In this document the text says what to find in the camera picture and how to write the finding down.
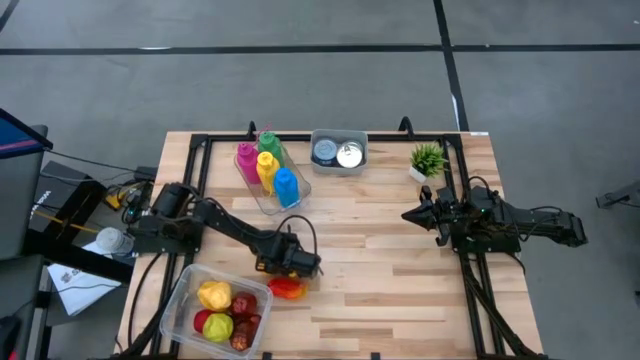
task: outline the pink bottle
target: pink bottle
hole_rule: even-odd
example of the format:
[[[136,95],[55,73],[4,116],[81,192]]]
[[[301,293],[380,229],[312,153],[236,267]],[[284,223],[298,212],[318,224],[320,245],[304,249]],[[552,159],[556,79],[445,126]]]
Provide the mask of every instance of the pink bottle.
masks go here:
[[[238,145],[237,161],[249,184],[260,184],[260,176],[258,176],[258,171],[256,170],[258,150],[251,144],[240,143]]]

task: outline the blue bottle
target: blue bottle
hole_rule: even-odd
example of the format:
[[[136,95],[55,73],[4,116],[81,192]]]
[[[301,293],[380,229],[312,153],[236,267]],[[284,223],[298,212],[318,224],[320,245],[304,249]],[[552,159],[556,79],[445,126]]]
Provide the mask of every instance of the blue bottle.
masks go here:
[[[296,179],[296,176],[291,170],[280,168],[280,170],[276,172],[273,185],[282,207],[288,208],[300,200],[300,195],[298,194],[298,179]]]

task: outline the small succulent plant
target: small succulent plant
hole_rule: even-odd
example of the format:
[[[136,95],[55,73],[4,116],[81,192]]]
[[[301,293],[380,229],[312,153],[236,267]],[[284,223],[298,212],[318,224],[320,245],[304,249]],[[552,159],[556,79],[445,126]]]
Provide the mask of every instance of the small succulent plant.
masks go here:
[[[442,172],[447,162],[444,150],[437,144],[421,144],[411,153],[411,166],[426,177],[434,177]]]

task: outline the white plant pot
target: white plant pot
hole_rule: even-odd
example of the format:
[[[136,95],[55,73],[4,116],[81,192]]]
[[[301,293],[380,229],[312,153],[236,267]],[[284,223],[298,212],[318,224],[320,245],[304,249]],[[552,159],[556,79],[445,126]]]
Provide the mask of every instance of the white plant pot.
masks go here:
[[[420,184],[424,184],[425,181],[427,181],[427,177],[424,176],[420,171],[416,170],[416,168],[414,168],[413,166],[409,167],[409,175],[411,175],[411,177]]]

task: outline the yellow bottle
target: yellow bottle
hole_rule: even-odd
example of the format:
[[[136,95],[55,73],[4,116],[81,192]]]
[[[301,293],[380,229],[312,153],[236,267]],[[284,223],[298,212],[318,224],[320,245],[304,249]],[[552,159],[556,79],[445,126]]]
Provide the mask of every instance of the yellow bottle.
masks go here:
[[[258,176],[262,182],[262,187],[269,192],[269,196],[273,195],[275,189],[273,188],[273,179],[276,177],[276,172],[280,169],[278,159],[274,158],[270,152],[261,152],[258,155],[258,164],[256,170],[258,170]]]

